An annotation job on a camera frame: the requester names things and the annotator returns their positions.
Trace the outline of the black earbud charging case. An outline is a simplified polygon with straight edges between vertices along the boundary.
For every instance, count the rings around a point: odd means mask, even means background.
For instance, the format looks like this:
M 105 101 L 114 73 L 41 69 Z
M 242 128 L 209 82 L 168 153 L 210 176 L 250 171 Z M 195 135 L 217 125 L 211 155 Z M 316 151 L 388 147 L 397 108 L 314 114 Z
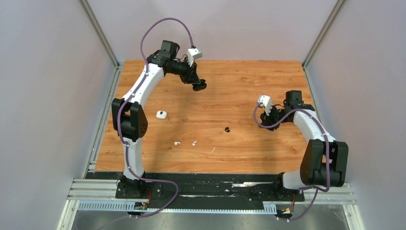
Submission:
M 204 90 L 204 89 L 206 89 L 206 87 L 207 87 L 207 84 L 206 84 L 206 82 L 205 82 L 205 79 L 201 79 L 201 80 L 200 80 L 200 83 L 198 83 L 198 84 L 193 84 L 193 85 L 192 85 L 192 89 L 193 89 L 195 92 Z

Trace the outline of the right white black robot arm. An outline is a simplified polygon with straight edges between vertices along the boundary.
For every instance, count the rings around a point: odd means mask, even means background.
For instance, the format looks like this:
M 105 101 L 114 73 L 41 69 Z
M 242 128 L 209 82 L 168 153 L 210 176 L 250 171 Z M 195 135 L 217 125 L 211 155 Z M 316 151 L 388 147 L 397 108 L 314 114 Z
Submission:
M 259 127 L 274 131 L 282 123 L 293 123 L 307 142 L 300 168 L 278 174 L 272 184 L 271 192 L 276 199 L 286 200 L 307 189 L 327 192 L 344 185 L 349 147 L 327 132 L 315 108 L 303 101 L 301 91 L 287 91 L 281 108 L 269 96 L 260 95 L 257 108 L 264 109 L 260 116 L 254 116 Z

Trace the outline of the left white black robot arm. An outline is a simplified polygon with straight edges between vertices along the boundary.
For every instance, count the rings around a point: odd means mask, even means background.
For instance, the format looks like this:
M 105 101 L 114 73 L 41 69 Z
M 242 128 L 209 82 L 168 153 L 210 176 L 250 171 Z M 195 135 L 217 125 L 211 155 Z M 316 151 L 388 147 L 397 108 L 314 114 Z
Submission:
M 182 60 L 177 58 L 177 43 L 164 40 L 161 48 L 146 58 L 144 70 L 133 87 L 121 98 L 112 101 L 113 128 L 123 143 L 124 172 L 118 182 L 116 198 L 141 198 L 146 194 L 142 163 L 142 138 L 147 132 L 148 121 L 145 104 L 157 84 L 167 73 L 178 75 L 194 91 L 204 90 L 207 84 L 197 74 L 196 59 L 202 52 L 191 46 Z

